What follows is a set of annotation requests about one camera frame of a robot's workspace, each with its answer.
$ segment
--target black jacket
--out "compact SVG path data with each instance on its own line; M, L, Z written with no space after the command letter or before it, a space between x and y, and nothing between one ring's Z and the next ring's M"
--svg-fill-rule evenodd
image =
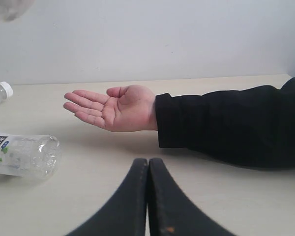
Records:
M295 166L295 78L281 89L156 97L161 148L189 148L251 167Z

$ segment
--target table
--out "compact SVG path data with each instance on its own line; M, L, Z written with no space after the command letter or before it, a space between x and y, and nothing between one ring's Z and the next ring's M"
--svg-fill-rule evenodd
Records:
M111 133L62 108L75 89L105 93L140 84L156 94L204 94L270 84L290 76L248 76L172 81L13 86L0 106L0 131L51 134L63 157L48 181L0 176L0 236L60 236L91 217L117 189L134 158L161 157L187 196L238 236L295 236L295 170L256 171L201 158L184 149L160 149L157 133Z

